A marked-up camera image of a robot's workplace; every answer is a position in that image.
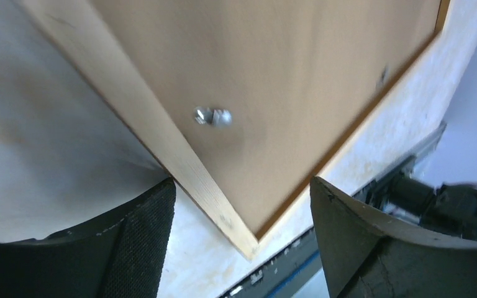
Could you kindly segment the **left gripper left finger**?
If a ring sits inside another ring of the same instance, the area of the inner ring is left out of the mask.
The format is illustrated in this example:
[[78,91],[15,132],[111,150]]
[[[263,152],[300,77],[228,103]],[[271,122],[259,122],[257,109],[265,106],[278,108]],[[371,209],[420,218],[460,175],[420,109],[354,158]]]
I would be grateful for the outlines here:
[[156,297],[175,201],[168,178],[44,239],[0,243],[0,297]]

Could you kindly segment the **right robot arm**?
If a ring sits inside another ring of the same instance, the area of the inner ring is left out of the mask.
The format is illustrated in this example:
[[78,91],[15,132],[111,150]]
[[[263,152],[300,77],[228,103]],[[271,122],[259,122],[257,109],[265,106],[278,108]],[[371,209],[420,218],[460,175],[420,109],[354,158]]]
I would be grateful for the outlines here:
[[423,228],[477,241],[477,183],[433,188],[400,174],[388,184],[384,198],[418,217]]

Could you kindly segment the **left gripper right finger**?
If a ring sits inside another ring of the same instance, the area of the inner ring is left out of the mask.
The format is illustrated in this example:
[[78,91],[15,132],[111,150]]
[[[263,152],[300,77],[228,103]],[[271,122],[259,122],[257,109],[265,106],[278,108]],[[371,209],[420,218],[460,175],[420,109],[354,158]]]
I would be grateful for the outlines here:
[[477,242],[399,220],[320,177],[309,186],[331,297],[477,297]]

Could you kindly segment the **brown backing board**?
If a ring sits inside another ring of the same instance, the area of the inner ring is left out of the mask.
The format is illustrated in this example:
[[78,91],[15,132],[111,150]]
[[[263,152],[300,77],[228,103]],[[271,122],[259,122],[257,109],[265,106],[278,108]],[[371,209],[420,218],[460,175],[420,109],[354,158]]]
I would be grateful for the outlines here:
[[247,227],[433,37],[438,1],[93,1]]

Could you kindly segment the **wooden picture frame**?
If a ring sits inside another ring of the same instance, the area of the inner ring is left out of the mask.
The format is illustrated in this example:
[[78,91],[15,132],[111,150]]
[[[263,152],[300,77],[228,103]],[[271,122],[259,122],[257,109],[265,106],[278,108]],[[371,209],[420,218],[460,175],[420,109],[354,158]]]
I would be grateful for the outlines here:
[[210,175],[196,152],[156,97],[121,43],[94,8],[93,1],[23,1],[22,5],[40,30],[64,53],[79,72],[104,98],[116,116],[139,142],[169,172],[183,191],[209,217],[222,234],[247,259],[255,257],[294,210],[307,191],[312,177],[327,174],[354,141],[357,131],[389,90],[424,54],[443,29],[448,1],[438,1],[435,32],[427,44],[404,65],[402,71],[379,90],[334,146],[313,167],[298,187],[298,194],[286,199],[267,231],[256,236],[242,220]]

